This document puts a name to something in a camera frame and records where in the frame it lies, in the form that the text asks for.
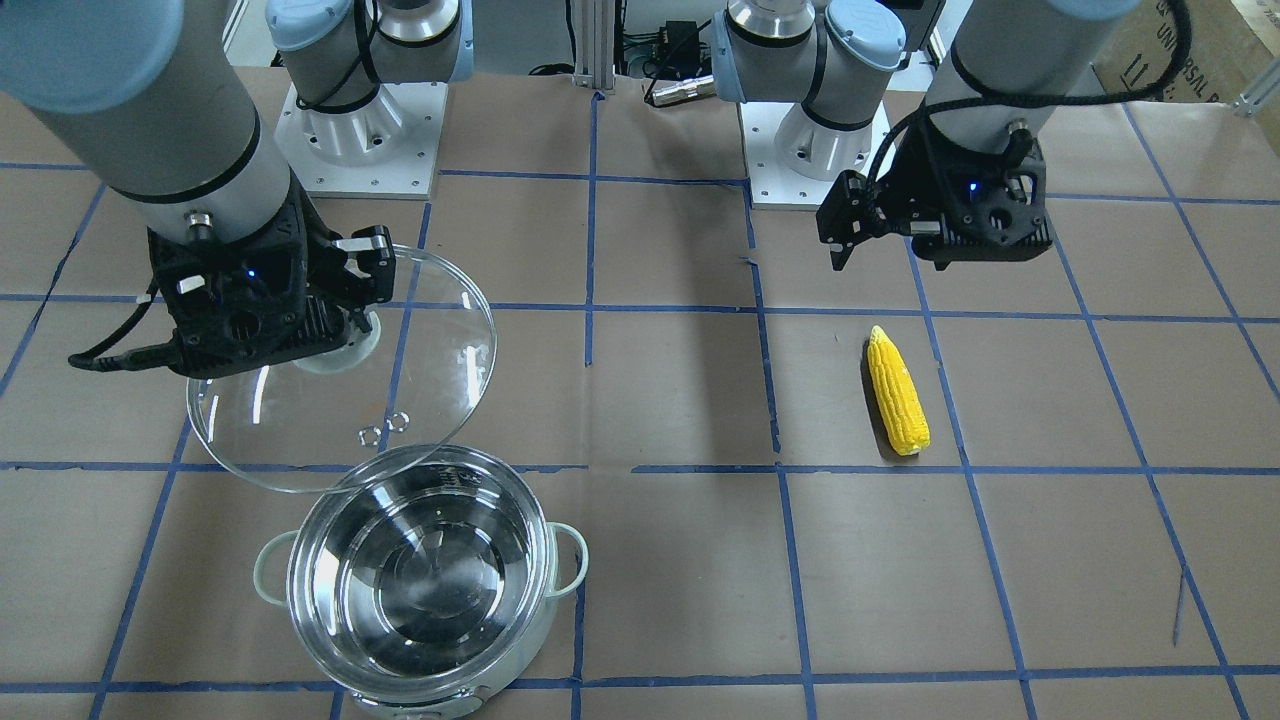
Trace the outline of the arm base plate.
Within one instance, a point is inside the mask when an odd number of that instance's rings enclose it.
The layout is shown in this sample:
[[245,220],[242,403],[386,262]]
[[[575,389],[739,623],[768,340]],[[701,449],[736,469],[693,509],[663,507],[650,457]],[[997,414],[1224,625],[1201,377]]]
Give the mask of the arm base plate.
[[451,87],[383,85],[346,114],[302,110],[289,87],[274,140],[314,199],[428,201]]
[[842,170],[865,174],[890,129],[884,106],[872,123],[841,132],[818,126],[797,104],[739,106],[751,205],[814,211]]

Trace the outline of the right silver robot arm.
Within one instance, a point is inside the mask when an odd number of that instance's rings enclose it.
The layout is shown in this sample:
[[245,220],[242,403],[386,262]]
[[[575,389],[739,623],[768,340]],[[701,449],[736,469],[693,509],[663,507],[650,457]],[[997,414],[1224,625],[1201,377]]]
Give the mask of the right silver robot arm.
[[223,1],[3,4],[3,92],[147,225],[141,305],[73,368],[333,375],[378,346],[392,234],[333,231],[310,191],[416,159],[399,90],[472,74],[472,5],[270,1],[265,20],[294,91],[275,133],[227,59]]

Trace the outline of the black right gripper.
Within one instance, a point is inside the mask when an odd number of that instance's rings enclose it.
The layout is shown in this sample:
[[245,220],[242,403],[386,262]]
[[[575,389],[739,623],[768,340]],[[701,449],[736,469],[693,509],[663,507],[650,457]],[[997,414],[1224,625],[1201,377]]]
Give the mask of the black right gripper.
[[[225,242],[220,224],[186,227],[183,240],[148,232],[154,281],[175,323],[148,351],[150,366],[215,379],[328,354],[351,337],[348,311],[308,286],[316,260],[335,259],[335,296],[384,304],[396,288],[396,252],[387,225],[342,237],[329,231],[306,192],[291,186],[271,220]],[[332,240],[335,252],[325,247]],[[346,269],[346,258],[356,270]]]

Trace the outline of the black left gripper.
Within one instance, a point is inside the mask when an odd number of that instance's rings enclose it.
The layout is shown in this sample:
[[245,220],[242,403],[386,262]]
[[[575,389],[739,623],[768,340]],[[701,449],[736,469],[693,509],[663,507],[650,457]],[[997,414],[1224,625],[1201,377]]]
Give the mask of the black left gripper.
[[1038,138],[1025,127],[986,152],[914,126],[872,196],[858,170],[835,178],[815,213],[818,240],[835,272],[856,246],[881,237],[881,223],[911,237],[913,252],[940,272],[952,263],[1029,261],[1055,243],[1046,181]]

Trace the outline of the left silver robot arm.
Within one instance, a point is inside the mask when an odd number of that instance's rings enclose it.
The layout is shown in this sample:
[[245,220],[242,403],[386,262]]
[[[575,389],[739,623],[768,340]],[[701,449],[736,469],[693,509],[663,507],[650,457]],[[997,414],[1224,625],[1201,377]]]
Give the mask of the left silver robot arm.
[[829,188],[818,240],[842,270],[870,238],[901,234],[938,270],[1024,263],[1056,232],[1038,140],[1053,110],[1107,104],[1070,91],[1133,1],[974,1],[922,105],[873,131],[911,31],[878,1],[730,1],[710,23],[716,92],[788,106],[780,151]]

